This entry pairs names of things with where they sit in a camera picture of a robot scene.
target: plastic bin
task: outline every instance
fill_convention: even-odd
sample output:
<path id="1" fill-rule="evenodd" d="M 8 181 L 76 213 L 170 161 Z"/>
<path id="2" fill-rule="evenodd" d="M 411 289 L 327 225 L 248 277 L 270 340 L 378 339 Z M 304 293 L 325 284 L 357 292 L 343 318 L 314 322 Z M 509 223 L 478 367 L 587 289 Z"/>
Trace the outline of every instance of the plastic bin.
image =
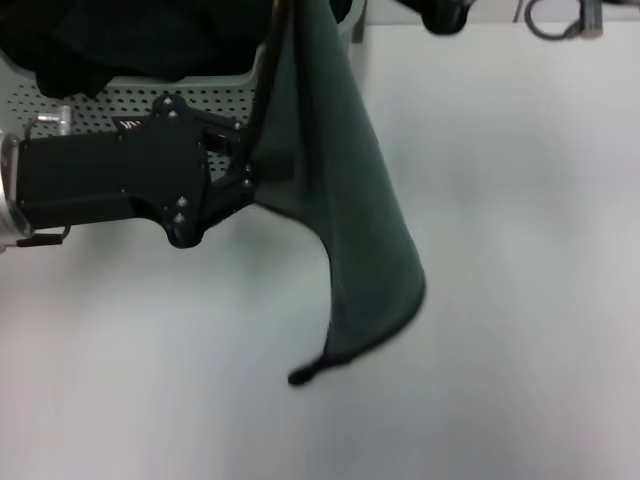
<path id="1" fill-rule="evenodd" d="M 351 11 L 338 26 L 347 50 L 364 15 L 364 6 L 365 0 L 353 0 Z M 117 77 L 95 99 L 79 94 L 62 101 L 42 96 L 33 73 L 18 67 L 0 52 L 0 130 L 22 137 L 31 118 L 65 104 L 73 108 L 73 133 L 115 131 L 112 116 L 145 115 L 150 112 L 153 100 L 163 94 L 181 95 L 194 108 L 246 122 L 253 106 L 261 55 L 260 48 L 253 69 L 243 75 L 187 77 L 177 83 Z M 55 126 L 37 125 L 32 138 L 52 136 L 55 131 Z M 212 156 L 209 163 L 212 176 L 217 177 L 224 173 L 229 159 Z"/>

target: black cable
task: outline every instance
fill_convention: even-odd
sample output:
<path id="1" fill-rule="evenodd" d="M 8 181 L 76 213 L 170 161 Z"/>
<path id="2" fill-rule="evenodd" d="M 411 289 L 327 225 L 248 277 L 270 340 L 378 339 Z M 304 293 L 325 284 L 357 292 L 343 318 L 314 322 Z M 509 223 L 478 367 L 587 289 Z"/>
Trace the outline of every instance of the black cable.
<path id="1" fill-rule="evenodd" d="M 518 0 L 518 6 L 516 7 L 516 13 L 513 15 L 513 23 L 518 23 L 520 21 L 520 13 L 522 12 L 522 7 L 524 6 L 524 0 Z"/>
<path id="2" fill-rule="evenodd" d="M 533 17 L 531 15 L 533 11 L 533 7 L 539 1 L 540 0 L 529 0 L 529 3 L 527 3 L 527 6 L 524 9 L 524 23 L 527 24 L 527 27 L 529 27 L 529 30 L 531 30 L 531 33 L 533 33 L 538 38 L 542 38 L 543 40 L 549 40 L 552 42 L 556 42 L 559 40 L 569 40 L 571 38 L 576 38 L 577 36 L 580 35 L 580 32 L 582 30 L 580 20 L 576 20 L 575 22 L 573 22 L 562 33 L 557 33 L 557 34 L 547 33 L 540 30 L 536 26 L 535 22 L 533 21 Z"/>

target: white table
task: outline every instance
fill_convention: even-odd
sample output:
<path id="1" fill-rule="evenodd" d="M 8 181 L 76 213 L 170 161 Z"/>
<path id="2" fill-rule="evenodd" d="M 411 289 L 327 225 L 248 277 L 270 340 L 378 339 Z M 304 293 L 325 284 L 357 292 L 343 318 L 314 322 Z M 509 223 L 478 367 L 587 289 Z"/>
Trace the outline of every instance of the white table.
<path id="1" fill-rule="evenodd" d="M 640 475 L 640 29 L 543 44 L 372 27 L 354 66 L 429 279 L 419 318 L 294 391 L 328 263 L 252 208 L 0 257 L 0 478 Z"/>

